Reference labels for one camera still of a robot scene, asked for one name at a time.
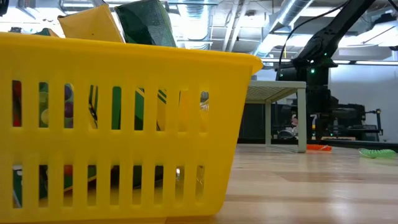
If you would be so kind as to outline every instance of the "table leg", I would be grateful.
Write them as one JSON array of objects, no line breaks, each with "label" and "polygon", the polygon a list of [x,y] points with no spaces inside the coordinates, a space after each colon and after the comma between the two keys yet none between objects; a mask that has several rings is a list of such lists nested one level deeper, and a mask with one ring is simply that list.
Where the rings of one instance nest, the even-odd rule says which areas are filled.
[{"label": "table leg", "polygon": [[266,102],[266,144],[271,145],[271,102]]},{"label": "table leg", "polygon": [[297,109],[298,109],[298,152],[307,151],[307,104],[305,99],[305,89],[297,90]]}]

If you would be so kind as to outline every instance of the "orange object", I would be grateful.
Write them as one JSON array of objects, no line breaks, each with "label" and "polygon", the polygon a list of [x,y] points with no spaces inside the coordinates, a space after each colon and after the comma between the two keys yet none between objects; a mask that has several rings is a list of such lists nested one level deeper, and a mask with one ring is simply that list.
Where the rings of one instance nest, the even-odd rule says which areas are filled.
[{"label": "orange object", "polygon": [[307,149],[308,150],[316,150],[316,151],[331,151],[331,146],[307,144]]}]

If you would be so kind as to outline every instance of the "white table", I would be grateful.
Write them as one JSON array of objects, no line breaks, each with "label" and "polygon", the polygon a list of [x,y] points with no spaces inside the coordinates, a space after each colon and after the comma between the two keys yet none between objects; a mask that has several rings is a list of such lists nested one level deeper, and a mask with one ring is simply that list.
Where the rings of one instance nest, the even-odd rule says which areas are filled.
[{"label": "white table", "polygon": [[298,150],[307,150],[307,115],[305,101],[305,82],[251,81],[246,103],[266,105],[266,144],[271,145],[271,104],[291,94],[297,93],[298,112]]}]

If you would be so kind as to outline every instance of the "yellow plastic basket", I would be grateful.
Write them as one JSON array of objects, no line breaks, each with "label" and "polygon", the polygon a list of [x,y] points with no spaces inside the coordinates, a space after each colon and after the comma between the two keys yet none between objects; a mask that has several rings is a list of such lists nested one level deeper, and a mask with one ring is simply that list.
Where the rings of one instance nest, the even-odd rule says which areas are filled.
[{"label": "yellow plastic basket", "polygon": [[[258,58],[22,34],[0,34],[0,49],[1,223],[212,215],[221,208],[250,76],[262,67]],[[22,84],[22,127],[12,126],[13,80]],[[48,128],[39,128],[39,82],[49,85]],[[63,128],[66,83],[74,87],[73,129]],[[87,116],[90,85],[98,86],[98,129],[90,128]],[[120,130],[111,129],[114,86],[122,89]],[[145,89],[143,131],[134,130],[137,87]],[[165,131],[156,128],[159,89],[167,90]],[[189,99],[183,116],[181,91]],[[210,96],[205,128],[202,91]],[[182,117],[188,118],[183,131]],[[13,206],[16,164],[23,167],[21,208]],[[70,198],[63,192],[65,164],[73,165]],[[44,205],[39,165],[48,165]],[[94,196],[87,190],[88,165],[97,170]],[[110,187],[115,165],[116,191]],[[137,194],[135,165],[142,166]],[[160,190],[154,185],[156,166],[164,168]],[[88,205],[91,197],[94,205]]]}]

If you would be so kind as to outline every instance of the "wooden table surface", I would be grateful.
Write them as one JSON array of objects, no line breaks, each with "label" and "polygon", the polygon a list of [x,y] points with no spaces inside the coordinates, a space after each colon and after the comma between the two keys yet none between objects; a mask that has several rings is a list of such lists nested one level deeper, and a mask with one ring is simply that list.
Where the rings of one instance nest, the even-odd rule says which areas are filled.
[{"label": "wooden table surface", "polygon": [[113,223],[398,223],[398,161],[238,145],[217,215]]}]

